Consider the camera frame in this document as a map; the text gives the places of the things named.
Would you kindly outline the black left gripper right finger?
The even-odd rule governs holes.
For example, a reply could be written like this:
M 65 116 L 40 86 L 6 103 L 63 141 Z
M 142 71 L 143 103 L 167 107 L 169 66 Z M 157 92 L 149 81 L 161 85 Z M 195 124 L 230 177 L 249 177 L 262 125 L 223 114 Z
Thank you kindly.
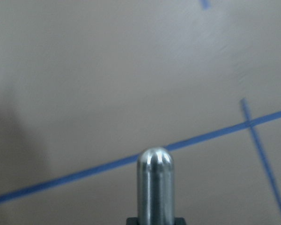
M 176 217 L 174 225 L 186 225 L 186 221 L 183 217 Z

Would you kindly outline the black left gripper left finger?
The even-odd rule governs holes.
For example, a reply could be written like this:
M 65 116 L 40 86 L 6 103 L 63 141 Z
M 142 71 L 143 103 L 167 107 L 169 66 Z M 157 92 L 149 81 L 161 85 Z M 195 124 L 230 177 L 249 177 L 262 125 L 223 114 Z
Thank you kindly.
M 129 217 L 126 219 L 126 225 L 138 225 L 138 219 L 136 217 Z

